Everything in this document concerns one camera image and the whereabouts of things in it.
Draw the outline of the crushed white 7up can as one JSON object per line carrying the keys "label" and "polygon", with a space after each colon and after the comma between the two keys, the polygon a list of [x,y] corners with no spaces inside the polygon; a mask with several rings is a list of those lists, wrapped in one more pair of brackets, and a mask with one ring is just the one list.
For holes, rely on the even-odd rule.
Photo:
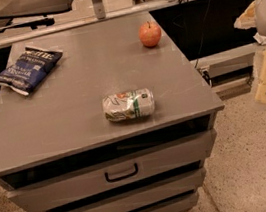
{"label": "crushed white 7up can", "polygon": [[106,119],[119,122],[151,115],[155,109],[155,101],[150,90],[135,89],[106,96],[102,106]]}

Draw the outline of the red apple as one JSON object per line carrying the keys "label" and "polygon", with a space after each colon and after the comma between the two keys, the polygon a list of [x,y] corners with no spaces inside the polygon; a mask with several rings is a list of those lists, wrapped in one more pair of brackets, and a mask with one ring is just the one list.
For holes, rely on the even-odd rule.
{"label": "red apple", "polygon": [[139,28],[138,36],[145,47],[155,47],[162,36],[161,28],[154,21],[147,21]]}

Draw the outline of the white packet on ledge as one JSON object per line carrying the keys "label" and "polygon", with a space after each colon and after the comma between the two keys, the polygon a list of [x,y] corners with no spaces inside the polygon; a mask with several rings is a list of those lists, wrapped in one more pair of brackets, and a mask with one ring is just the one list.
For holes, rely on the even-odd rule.
{"label": "white packet on ledge", "polygon": [[253,38],[255,38],[256,42],[258,42],[262,46],[266,45],[266,36],[264,35],[262,36],[259,33],[257,33],[253,36]]}

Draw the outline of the top grey drawer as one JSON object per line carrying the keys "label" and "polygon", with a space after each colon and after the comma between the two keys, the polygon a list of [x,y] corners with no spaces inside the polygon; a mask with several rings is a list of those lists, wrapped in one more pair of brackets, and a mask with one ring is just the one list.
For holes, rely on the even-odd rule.
{"label": "top grey drawer", "polygon": [[27,212],[48,211],[201,161],[210,155],[216,136],[215,130],[206,130],[22,187],[8,198]]}

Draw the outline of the middle grey drawer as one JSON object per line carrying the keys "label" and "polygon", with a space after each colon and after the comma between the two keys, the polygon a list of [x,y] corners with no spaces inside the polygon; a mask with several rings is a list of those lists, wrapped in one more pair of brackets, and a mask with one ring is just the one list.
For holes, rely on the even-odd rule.
{"label": "middle grey drawer", "polygon": [[71,212],[129,212],[144,206],[196,190],[201,186],[205,178],[206,170],[200,169],[185,172],[178,176],[172,176],[166,180],[160,180],[149,186],[125,192],[113,198],[107,198],[101,202],[80,207]]}

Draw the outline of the grey drawer cabinet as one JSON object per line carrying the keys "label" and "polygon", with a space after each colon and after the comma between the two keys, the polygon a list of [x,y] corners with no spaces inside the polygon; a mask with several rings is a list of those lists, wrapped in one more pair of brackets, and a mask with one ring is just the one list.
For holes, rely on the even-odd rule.
{"label": "grey drawer cabinet", "polygon": [[[45,37],[32,45],[63,56],[31,96],[0,93],[0,185],[8,194],[183,137],[214,130],[223,103],[171,39],[155,48],[139,41],[140,13]],[[102,101],[148,89],[154,112],[111,122]],[[42,212],[71,212],[160,180],[200,169],[195,161]]]}

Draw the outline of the black office chair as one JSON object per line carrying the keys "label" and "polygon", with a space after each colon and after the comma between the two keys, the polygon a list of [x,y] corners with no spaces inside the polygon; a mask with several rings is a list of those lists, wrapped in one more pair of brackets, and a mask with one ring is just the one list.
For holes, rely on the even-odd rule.
{"label": "black office chair", "polygon": [[11,0],[0,10],[0,33],[12,28],[51,26],[50,15],[68,13],[74,0]]}

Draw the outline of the blue chip bag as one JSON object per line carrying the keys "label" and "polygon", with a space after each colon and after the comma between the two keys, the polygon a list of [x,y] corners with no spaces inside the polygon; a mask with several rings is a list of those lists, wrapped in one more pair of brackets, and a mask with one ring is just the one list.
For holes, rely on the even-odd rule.
{"label": "blue chip bag", "polygon": [[0,86],[28,96],[53,70],[63,52],[28,46],[17,61],[0,72]]}

